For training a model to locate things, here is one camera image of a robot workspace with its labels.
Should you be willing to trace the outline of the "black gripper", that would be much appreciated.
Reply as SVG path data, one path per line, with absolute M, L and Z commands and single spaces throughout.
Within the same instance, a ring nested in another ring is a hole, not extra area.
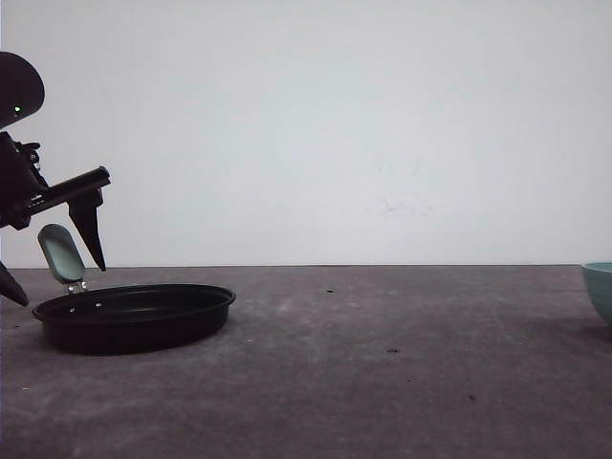
M 75 178 L 51 186 L 37 168 L 37 143 L 21 143 L 1 134 L 1 226 L 26 228 L 31 218 L 66 203 L 69 216 L 97 266 L 106 271 L 98 234 L 98 207 L 103 204 L 101 188 L 110 183 L 108 170 L 100 166 Z M 21 285 L 0 263 L 1 296 L 28 306 Z

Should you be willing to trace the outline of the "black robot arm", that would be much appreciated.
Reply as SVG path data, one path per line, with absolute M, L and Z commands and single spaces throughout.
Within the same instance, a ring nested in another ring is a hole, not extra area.
M 98 234 L 101 189 L 110 184 L 104 166 L 51 186 L 39 171 L 38 142 L 18 142 L 6 128 L 36 113 L 45 88 L 40 74 L 24 57 L 1 54 L 1 226 L 22 230 L 34 215 L 67 204 L 69 216 L 95 263 L 106 270 Z

